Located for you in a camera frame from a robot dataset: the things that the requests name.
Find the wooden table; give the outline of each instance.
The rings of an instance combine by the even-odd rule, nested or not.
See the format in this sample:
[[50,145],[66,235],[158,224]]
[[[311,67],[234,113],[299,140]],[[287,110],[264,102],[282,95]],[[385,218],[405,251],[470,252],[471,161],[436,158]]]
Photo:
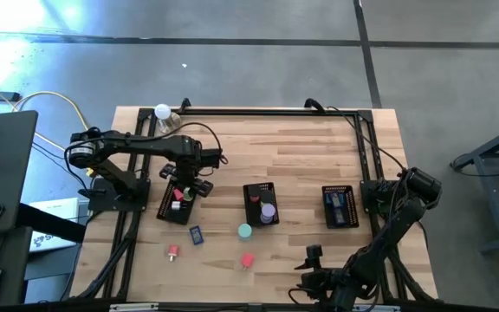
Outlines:
[[[117,107],[113,130],[133,132],[138,110]],[[405,165],[395,111],[375,109],[373,117],[380,147]],[[152,157],[152,193],[139,227],[129,301],[291,302],[287,291],[300,282],[301,271],[294,267],[303,263],[307,245],[322,244],[323,265],[342,267],[359,247],[371,241],[369,221],[361,205],[355,132],[342,118],[185,116],[183,121],[210,126],[230,163],[206,177],[215,188],[209,197],[197,199],[190,223],[182,226],[156,219],[167,184],[159,177],[166,159]],[[181,133],[201,140],[204,147],[217,144],[202,127],[187,127]],[[399,168],[384,154],[381,157],[385,176],[394,179]],[[126,169],[128,155],[114,155],[111,160]],[[237,227],[245,223],[242,185],[266,181],[275,183],[281,223],[254,229],[251,240],[241,242]],[[323,185],[353,187],[359,228],[327,229],[321,203]],[[116,218],[117,213],[104,212],[87,227],[72,295],[88,286],[109,257]],[[202,245],[191,242],[188,229],[194,225],[202,229]],[[180,247],[174,262],[166,256],[169,244]],[[248,270],[242,270],[240,264],[244,252],[256,256]],[[419,284],[436,297],[423,232],[416,225],[400,242],[399,252]],[[392,266],[386,267],[393,280]],[[117,272],[115,290],[119,288],[121,263]],[[394,283],[391,289],[395,294]],[[303,294],[297,299],[308,301]]]

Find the clear bottle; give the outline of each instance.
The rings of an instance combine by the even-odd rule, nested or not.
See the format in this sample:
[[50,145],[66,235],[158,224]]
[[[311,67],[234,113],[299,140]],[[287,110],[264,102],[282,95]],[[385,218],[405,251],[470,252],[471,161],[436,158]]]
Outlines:
[[166,104],[159,104],[155,107],[155,116],[159,131],[163,134],[178,129],[182,125],[182,120],[178,114],[171,111]]

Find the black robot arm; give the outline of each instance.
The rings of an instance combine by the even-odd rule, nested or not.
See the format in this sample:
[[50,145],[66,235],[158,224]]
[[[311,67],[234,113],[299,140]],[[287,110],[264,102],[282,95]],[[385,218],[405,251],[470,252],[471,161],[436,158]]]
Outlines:
[[181,186],[201,185],[198,194],[206,196],[212,188],[197,179],[202,168],[218,168],[222,158],[220,148],[203,149],[200,141],[186,135],[150,138],[116,131],[101,132],[92,127],[82,133],[73,133],[68,148],[68,162],[80,169],[91,168],[113,184],[120,196],[135,195],[138,181],[133,172],[122,171],[109,156],[116,153],[149,154],[173,161],[176,168],[172,178]]
[[374,296],[378,291],[375,288],[378,287],[379,273],[386,258],[412,225],[423,217],[424,212],[437,205],[442,189],[436,179],[412,168],[404,170],[399,182],[388,192],[398,194],[394,202],[401,204],[391,214],[392,217],[386,220],[372,242],[353,254],[343,268],[322,268],[321,246],[308,246],[308,258],[296,269],[313,268],[313,271],[303,273],[301,283],[297,286],[305,290],[312,299],[319,300],[321,311],[351,311],[356,298],[371,299]]

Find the purple object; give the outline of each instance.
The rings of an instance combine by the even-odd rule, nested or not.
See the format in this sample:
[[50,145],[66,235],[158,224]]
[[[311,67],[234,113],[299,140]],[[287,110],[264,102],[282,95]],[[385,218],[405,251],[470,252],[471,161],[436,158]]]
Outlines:
[[269,224],[273,221],[273,217],[275,216],[276,209],[272,204],[265,204],[261,208],[261,222],[264,224]]

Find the black plastic basket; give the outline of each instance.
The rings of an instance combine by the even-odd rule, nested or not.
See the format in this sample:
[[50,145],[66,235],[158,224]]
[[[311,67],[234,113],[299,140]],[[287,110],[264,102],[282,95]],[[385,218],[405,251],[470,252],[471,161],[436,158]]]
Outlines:
[[165,195],[163,195],[163,200],[161,200],[157,219],[186,225],[190,219],[191,208],[196,201],[196,195],[193,195],[194,199],[192,201],[183,201],[183,207],[179,211],[174,211],[171,209],[172,202],[176,200],[174,199],[174,187],[175,185],[169,181],[169,184],[166,186]]
[[250,200],[250,195],[248,194],[248,188],[252,185],[244,185],[243,201],[245,202],[246,208],[246,222],[251,226],[279,224],[280,219],[278,218],[278,203],[276,202],[275,185],[272,182],[258,183],[254,185],[259,186],[262,191],[271,191],[273,193],[273,202],[271,204],[275,207],[275,215],[273,216],[273,221],[271,221],[269,224],[264,224],[263,222],[261,222],[261,205],[259,202],[253,203]]
[[[345,201],[342,206],[342,215],[346,220],[345,224],[336,224],[334,221],[334,212],[331,204],[327,201],[327,195],[333,192],[342,193]],[[353,189],[350,185],[334,185],[322,187],[322,203],[325,207],[325,218],[327,220],[327,228],[354,228],[360,226],[360,221],[357,218],[357,210],[355,208],[355,199],[353,198]]]

